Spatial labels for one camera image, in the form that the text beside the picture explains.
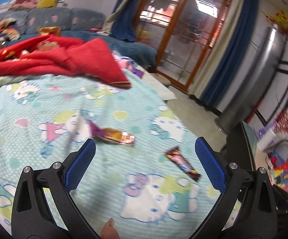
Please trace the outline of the left hand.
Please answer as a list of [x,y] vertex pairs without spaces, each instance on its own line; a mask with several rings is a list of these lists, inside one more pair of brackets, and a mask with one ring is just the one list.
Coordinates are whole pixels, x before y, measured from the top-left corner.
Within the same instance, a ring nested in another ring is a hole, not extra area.
[[115,229],[115,222],[110,218],[103,226],[100,232],[101,239],[120,239],[119,233]]

